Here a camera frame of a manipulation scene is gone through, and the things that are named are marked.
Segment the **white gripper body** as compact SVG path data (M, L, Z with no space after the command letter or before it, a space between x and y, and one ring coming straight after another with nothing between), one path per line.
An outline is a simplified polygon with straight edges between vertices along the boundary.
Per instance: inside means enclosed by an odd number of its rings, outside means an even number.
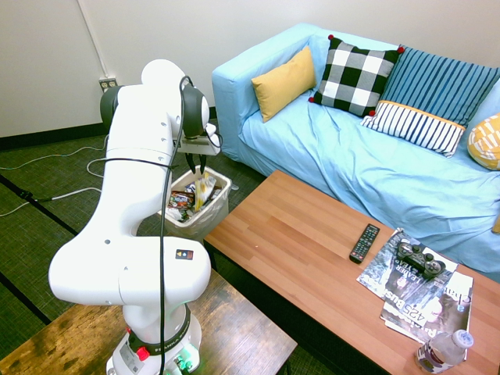
M198 136L196 138L180 139L178 152L196 155L217 155L220 152L220 142L216 135L212 137Z

